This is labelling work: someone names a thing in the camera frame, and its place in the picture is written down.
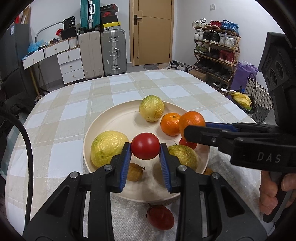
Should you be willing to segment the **right hand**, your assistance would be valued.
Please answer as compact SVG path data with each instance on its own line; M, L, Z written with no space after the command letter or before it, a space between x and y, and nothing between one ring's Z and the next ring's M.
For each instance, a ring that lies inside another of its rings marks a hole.
M282 183L281 190L292 191L291 197L286 204L286 208L291 206L295 200L296 175L295 173L287 174ZM261 184L259 188L259 209L260 212L270 215L278 204L276 194L278 193L278 185L271 180L268 171L261 171Z

